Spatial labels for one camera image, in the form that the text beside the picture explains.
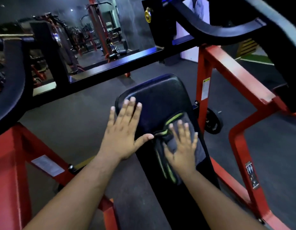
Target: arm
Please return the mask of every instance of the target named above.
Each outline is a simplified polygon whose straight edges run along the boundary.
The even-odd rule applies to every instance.
[[[201,209],[211,230],[266,230],[266,228],[231,201],[219,189],[201,175],[195,166],[195,150],[198,134],[191,142],[188,124],[178,122],[179,138],[172,125],[169,126],[177,141],[174,155],[165,147],[169,163],[182,178],[190,194]]]
[[[128,158],[153,135],[145,134],[134,141],[142,110],[135,98],[125,100],[115,121],[111,108],[108,126],[97,156],[62,189],[24,228],[24,230],[88,229],[93,214],[116,166]]]

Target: white label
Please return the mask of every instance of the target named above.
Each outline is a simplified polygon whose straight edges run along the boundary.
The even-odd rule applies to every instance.
[[[65,171],[62,167],[60,167],[57,163],[52,161],[46,155],[42,155],[41,157],[36,158],[31,162],[37,167],[44,170],[46,173],[50,174],[52,177],[55,177]]]
[[[210,77],[207,79],[204,79],[204,82],[202,85],[201,100],[204,100],[209,96],[210,80],[211,80]]]

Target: right hand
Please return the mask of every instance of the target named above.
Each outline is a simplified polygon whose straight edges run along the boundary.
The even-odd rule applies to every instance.
[[[197,147],[198,132],[195,133],[192,142],[188,123],[183,124],[182,120],[178,121],[179,137],[177,136],[172,123],[169,124],[169,129],[172,131],[177,142],[177,151],[172,154],[168,147],[163,144],[168,162],[181,177],[195,172],[195,150]]]

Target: black gym floor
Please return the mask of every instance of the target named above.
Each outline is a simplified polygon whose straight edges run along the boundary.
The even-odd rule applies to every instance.
[[[272,65],[240,61],[268,88],[282,83]],[[181,60],[167,67],[158,62],[28,111],[21,123],[74,165],[98,152],[109,110],[126,89],[151,78],[174,73],[183,81],[191,101],[196,95],[197,64]],[[222,111],[224,127],[218,135],[205,133],[210,155],[242,184],[228,141],[229,130],[255,108],[214,70],[209,107]],[[280,113],[245,132],[258,178],[273,213],[289,228],[296,229],[296,118]],[[35,215],[53,196],[55,182],[28,166],[28,178]],[[106,190],[114,198],[121,229],[170,229],[145,174],[133,155],[116,169]],[[102,213],[96,212],[90,229],[104,229]]]

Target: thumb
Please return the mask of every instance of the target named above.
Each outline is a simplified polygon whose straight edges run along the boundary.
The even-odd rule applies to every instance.
[[[152,134],[145,134],[139,137],[135,142],[135,151],[137,151],[144,143],[146,143],[148,140],[151,140],[154,138],[154,135]]]
[[[164,148],[165,157],[167,158],[167,160],[171,164],[171,162],[173,161],[173,154],[169,151],[169,149],[165,143],[163,143],[163,148]]]

